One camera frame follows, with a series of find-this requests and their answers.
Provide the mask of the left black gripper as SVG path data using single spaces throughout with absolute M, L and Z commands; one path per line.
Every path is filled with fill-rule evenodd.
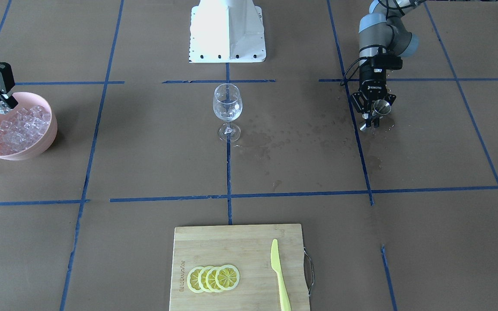
M 375 128 L 378 128 L 381 118 L 391 112 L 396 96 L 387 91 L 386 70 L 360 67 L 358 73 L 359 87 L 351 94 L 351 104 L 366 119 L 366 106 L 375 102 Z

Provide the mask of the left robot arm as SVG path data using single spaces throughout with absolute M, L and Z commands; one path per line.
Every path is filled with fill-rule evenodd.
M 378 128 L 396 100 L 386 86 L 389 70 L 400 70 L 403 58 L 412 56 L 419 38 L 409 32 L 402 18 L 423 4 L 422 0 L 374 0 L 359 24 L 358 89 L 351 95 L 355 110 L 364 119 L 361 131 Z

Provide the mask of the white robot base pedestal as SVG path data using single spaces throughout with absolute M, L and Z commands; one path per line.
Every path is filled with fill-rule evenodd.
M 262 9 L 252 0 L 201 0 L 190 18 L 190 63 L 266 60 Z

